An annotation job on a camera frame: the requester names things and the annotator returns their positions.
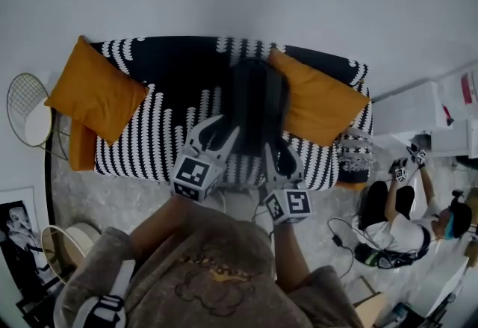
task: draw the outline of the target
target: seated person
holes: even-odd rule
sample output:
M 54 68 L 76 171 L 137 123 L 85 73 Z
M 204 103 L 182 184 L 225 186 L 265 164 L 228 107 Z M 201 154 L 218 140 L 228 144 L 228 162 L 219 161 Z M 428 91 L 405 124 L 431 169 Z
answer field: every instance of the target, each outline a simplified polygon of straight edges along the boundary
M 433 241 L 460 238 L 468 231 L 471 224 L 470 207 L 455 198 L 450 207 L 440 210 L 425 165 L 422 164 L 419 168 L 428 205 L 422 218 L 410 220 L 409 213 L 415 198 L 413 187 L 399 188 L 399 182 L 392 179 L 390 189 L 387 190 L 385 182 L 375 182 L 368 191 L 364 211 L 353 220 L 354 228 L 359 230 L 356 234 L 361 243 L 374 250 L 421 253 L 421 256 L 413 259 L 417 260 L 426 253 Z

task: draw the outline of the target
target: mustard cushion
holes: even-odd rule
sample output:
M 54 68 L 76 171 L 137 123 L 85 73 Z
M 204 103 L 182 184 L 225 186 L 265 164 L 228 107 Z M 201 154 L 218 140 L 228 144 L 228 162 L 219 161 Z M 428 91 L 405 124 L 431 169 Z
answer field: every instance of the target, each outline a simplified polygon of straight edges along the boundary
M 72 120 L 69 132 L 69 166 L 73 171 L 95 168 L 96 133 L 80 122 Z
M 147 93 L 148 88 L 120 72 L 80 36 L 45 105 L 94 130 L 111 145 Z
M 291 107 L 285 130 L 320 146 L 331 146 L 369 99 L 340 81 L 273 49 L 269 62 L 286 75 Z

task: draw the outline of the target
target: black and white patterned sofa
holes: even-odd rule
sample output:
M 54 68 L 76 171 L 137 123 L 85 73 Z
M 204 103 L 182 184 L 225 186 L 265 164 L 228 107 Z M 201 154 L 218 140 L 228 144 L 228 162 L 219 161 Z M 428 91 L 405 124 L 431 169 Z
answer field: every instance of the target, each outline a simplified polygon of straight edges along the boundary
M 368 68 L 357 61 L 295 46 L 221 37 L 148 37 L 94 43 L 114 66 L 149 87 L 121 138 L 112 146 L 98 137 L 95 171 L 104 175 L 130 176 L 168 182 L 187 132 L 197 123 L 221 112 L 221 76 L 239 59 L 267 59 L 273 47 L 298 61 L 350 85 L 370 97 L 364 83 Z M 352 125 L 372 135 L 371 101 Z M 342 170 L 338 155 L 349 152 L 343 135 L 331 147 L 318 146 L 284 132 L 298 151 L 309 189 L 325 190 L 338 180 L 366 182 L 368 170 Z M 371 149 L 355 148 L 371 155 Z M 231 154 L 224 185 L 254 188 L 263 181 L 261 158 Z

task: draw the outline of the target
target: floor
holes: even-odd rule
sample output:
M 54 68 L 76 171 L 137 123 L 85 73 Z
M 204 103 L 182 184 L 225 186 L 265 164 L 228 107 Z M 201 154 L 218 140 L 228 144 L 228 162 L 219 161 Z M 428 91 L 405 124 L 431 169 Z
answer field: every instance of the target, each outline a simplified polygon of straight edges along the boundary
M 60 118 L 60 129 L 69 128 L 69 119 Z M 68 141 L 62 139 L 63 146 Z M 58 150 L 58 137 L 54 138 L 54 150 Z M 376 162 L 370 183 L 377 179 L 387 180 L 388 167 L 393 157 L 405 156 L 401 148 L 379 149 L 375 151 Z M 409 174 L 415 167 L 410 165 Z M 452 199 L 451 191 L 455 188 L 466 193 L 478 185 L 478 173 L 458 165 L 453 158 L 434 158 L 427 164 L 432 178 L 437 202 L 443 208 Z M 415 187 L 415 204 L 412 218 L 420 217 L 426 208 L 420 173 L 410 180 Z M 66 227 L 78 221 L 87 221 L 100 231 L 114 226 L 130 232 L 154 210 L 159 208 L 169 197 L 169 188 L 141 179 L 124 179 L 101 176 L 94 172 L 75 173 L 66 161 L 52 160 L 52 193 L 57 224 Z M 295 225 L 296 234 L 302 252 L 311 269 L 331 264 L 339 275 L 345 273 L 350 266 L 351 255 L 348 251 L 336 247 L 332 243 L 332 234 L 327 227 L 330 217 L 341 217 L 350 220 L 355 214 L 360 193 L 343 188 L 327 191 L 315 191 L 312 194 L 314 215 Z M 228 194 L 226 201 L 220 197 L 210 199 L 207 206 L 226 210 L 237 219 L 250 220 L 256 206 L 255 194 L 251 197 L 241 194 Z M 267 213 L 257 217 L 256 222 L 267 231 L 272 230 L 272 223 Z M 332 228 L 341 236 L 344 244 L 354 247 L 357 239 L 353 232 L 339 221 L 331 222 Z M 462 241 L 440 241 L 429 251 L 429 254 L 411 267 L 399 270 L 378 270 L 354 262 L 351 271 L 344 276 L 343 284 L 352 301 L 362 296 L 356 290 L 356 280 L 364 275 L 376 291 L 386 292 L 389 308 L 399 300 L 409 300 L 418 290 L 417 281 L 428 273 L 440 260 L 451 252 L 462 250 L 467 238 Z

